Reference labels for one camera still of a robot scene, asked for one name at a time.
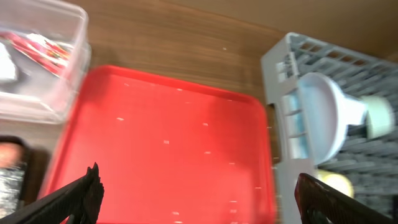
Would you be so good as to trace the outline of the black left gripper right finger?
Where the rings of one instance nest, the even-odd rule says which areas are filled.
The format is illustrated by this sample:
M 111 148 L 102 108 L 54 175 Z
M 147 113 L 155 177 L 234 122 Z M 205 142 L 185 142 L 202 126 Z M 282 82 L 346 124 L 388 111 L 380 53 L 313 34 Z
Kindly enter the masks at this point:
M 395 223 L 306 173 L 299 174 L 294 196 L 303 224 Z

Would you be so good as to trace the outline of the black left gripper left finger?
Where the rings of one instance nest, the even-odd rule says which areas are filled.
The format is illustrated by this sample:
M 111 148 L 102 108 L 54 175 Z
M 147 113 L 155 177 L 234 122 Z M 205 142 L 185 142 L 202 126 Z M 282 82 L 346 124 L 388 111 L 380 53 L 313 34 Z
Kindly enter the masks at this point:
M 40 200 L 4 217 L 1 224 L 96 223 L 104 197 L 99 167 Z

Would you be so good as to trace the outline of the yellow plastic cup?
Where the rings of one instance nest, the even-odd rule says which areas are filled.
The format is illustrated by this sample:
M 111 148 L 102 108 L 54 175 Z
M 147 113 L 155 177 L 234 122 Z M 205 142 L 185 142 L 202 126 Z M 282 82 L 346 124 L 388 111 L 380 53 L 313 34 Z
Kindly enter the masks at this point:
M 344 175 L 326 170 L 317 170 L 317 179 L 351 198 L 354 197 L 353 185 Z

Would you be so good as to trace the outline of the light blue plate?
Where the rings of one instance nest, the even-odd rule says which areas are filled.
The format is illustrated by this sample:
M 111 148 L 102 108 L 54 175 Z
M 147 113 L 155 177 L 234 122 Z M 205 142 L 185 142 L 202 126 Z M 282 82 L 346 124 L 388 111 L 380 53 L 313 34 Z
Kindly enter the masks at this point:
M 344 95 L 331 78 L 315 72 L 300 78 L 298 91 L 313 162 L 320 165 L 332 159 L 345 141 Z

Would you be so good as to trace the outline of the mint green bowl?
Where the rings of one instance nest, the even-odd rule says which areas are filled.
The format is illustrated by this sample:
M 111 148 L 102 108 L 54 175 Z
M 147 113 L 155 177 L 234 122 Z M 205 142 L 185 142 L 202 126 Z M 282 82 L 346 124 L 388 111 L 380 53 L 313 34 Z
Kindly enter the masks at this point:
M 366 134 L 368 139 L 379 138 L 395 130 L 396 119 L 388 100 L 381 96 L 362 96 L 368 112 L 366 115 Z

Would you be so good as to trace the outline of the red snack wrapper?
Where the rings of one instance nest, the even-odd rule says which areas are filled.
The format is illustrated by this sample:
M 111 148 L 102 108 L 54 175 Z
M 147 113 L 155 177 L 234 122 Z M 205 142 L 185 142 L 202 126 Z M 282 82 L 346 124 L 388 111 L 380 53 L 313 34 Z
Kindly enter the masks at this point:
M 1 32 L 1 38 L 57 77 L 69 66 L 70 52 L 40 34 L 22 36 L 13 32 Z

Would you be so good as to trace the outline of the white tissue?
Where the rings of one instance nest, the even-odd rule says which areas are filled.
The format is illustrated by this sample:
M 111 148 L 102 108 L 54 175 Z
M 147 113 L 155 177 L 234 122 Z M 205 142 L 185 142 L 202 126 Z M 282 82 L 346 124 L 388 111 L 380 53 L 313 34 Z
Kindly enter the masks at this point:
M 14 64 L 12 57 L 7 49 L 7 47 L 1 43 L 1 73 L 0 81 L 3 83 L 12 83 L 17 81 L 18 69 Z

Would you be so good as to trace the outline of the orange carrot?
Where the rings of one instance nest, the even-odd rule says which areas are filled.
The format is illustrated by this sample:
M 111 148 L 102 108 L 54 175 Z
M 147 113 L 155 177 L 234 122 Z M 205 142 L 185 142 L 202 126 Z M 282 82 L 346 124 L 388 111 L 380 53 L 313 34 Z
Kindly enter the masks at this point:
M 16 167 L 22 163 L 25 149 L 21 145 L 2 142 L 0 150 L 0 167 L 2 169 Z

